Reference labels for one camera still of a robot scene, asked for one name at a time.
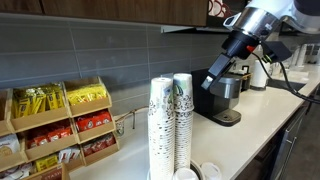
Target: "coffee machine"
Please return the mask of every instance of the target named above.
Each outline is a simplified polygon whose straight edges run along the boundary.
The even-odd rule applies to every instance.
[[[192,71],[194,111],[223,126],[240,122],[241,114],[232,110],[239,102],[241,76],[225,74],[217,84],[205,90],[201,87],[208,69]]]

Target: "robotic arm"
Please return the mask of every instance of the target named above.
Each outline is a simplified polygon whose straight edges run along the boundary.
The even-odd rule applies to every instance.
[[[208,72],[202,87],[209,90],[230,69],[234,57],[247,59],[259,45],[270,51],[278,50],[278,61],[291,56],[288,49],[279,51],[279,44],[265,42],[265,39],[282,21],[295,29],[308,33],[320,33],[320,6],[318,0],[253,0],[242,13],[225,20],[224,26],[232,30],[222,44],[226,52],[221,53]]]

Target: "countertop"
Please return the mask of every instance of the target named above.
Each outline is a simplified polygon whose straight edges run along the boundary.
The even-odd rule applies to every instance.
[[[296,74],[290,77],[289,72],[289,80],[306,83],[299,91],[302,94],[309,95],[320,82],[319,66],[306,65],[293,71],[309,71],[303,79]],[[194,113],[191,159],[197,164],[215,163],[221,169],[223,180],[236,178],[302,103],[302,99],[285,90],[267,87],[266,91],[248,90],[240,94],[234,110],[240,112],[242,118],[232,127],[220,126]],[[148,169],[147,110],[142,110],[136,114],[135,129],[132,129],[132,118],[125,121],[119,152],[70,176],[76,180],[142,180],[146,179]]]

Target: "wall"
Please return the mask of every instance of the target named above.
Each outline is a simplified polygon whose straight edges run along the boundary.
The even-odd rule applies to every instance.
[[[226,35],[160,26],[0,17],[0,89],[101,76],[112,112],[148,105],[150,79],[210,67]]]

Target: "cabinet door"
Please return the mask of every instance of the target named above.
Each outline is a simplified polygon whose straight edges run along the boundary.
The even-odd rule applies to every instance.
[[[44,13],[157,24],[204,26],[207,0],[41,0]]]
[[[0,12],[42,14],[40,0],[1,0]]]

